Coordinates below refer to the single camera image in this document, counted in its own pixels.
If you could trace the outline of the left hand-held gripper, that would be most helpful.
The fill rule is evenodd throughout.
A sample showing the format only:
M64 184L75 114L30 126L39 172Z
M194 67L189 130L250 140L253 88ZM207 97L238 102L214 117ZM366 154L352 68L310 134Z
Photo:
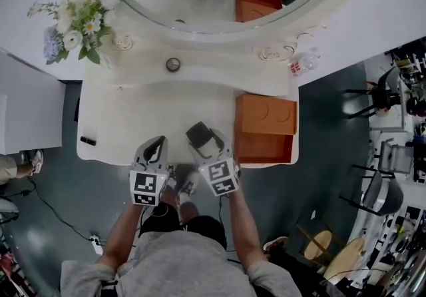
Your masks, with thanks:
M162 168L166 166L167 153L165 136L151 138L137 148L129 171L130 197L134 204L158 206L160 203L168 181L168 171Z

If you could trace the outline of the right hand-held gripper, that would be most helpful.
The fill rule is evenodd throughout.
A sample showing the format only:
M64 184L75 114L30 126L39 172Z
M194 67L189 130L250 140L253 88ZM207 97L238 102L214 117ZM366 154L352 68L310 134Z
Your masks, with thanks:
M232 141L218 129L210 128L219 148L218 156L204 155L189 143L189 149L198 163L198 171L215 196L222 196L239 189L238 171L233 155Z

